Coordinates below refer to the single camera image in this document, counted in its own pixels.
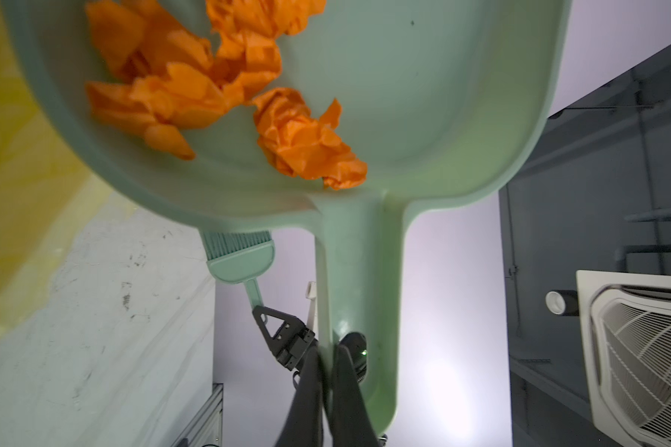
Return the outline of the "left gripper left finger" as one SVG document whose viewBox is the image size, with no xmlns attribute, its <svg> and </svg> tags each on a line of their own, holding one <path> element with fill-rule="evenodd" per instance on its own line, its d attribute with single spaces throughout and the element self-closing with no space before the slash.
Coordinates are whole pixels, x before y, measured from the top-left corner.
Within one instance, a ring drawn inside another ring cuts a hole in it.
<svg viewBox="0 0 671 447">
<path fill-rule="evenodd" d="M 321 447 L 324 442 L 322 408 L 324 380 L 317 348 L 310 348 L 283 430 L 276 447 Z"/>
</svg>

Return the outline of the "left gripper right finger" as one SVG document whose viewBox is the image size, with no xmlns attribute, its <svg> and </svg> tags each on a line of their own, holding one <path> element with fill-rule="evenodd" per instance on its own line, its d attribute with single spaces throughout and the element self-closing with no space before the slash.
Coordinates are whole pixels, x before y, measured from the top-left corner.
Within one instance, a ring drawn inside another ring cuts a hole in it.
<svg viewBox="0 0 671 447">
<path fill-rule="evenodd" d="M 330 428 L 335 447 L 379 447 L 346 346 L 334 353 Z"/>
</svg>

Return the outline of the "green hand brush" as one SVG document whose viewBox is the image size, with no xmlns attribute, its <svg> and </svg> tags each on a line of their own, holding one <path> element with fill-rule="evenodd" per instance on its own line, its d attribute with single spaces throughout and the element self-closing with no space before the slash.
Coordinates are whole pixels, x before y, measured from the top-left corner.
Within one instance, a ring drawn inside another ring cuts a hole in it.
<svg viewBox="0 0 671 447">
<path fill-rule="evenodd" d="M 264 305 L 258 278 L 275 259 L 275 245 L 268 231 L 219 233 L 199 231 L 211 275 L 227 284 L 245 287 L 251 308 Z"/>
</svg>

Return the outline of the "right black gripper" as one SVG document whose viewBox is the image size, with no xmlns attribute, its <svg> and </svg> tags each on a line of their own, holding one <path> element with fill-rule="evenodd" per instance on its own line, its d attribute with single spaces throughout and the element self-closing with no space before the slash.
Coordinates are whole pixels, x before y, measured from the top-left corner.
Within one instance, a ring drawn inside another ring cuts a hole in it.
<svg viewBox="0 0 671 447">
<path fill-rule="evenodd" d="M 253 318 L 278 363 L 288 371 L 299 372 L 307 351 L 316 343 L 315 332 L 300 318 L 264 305 L 253 309 Z"/>
</svg>

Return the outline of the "green plastic dustpan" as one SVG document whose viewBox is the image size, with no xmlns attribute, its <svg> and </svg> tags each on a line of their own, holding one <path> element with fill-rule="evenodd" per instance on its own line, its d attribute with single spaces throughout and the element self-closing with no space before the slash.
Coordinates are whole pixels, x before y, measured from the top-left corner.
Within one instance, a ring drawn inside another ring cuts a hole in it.
<svg viewBox="0 0 671 447">
<path fill-rule="evenodd" d="M 362 186 L 327 191 L 280 175 L 240 108 L 188 132 L 192 162 L 161 156 L 91 117 L 85 85 L 107 70 L 81 1 L 4 1 L 11 44 L 65 143 L 139 205 L 203 230 L 300 227 L 316 238 L 322 360 L 349 333 L 367 342 L 361 384 L 373 430 L 397 408 L 404 239 L 424 212 L 498 191 L 548 117 L 568 1 L 331 1 L 280 41 L 279 84 L 314 112 L 333 99 L 339 135 L 368 166 Z"/>
</svg>

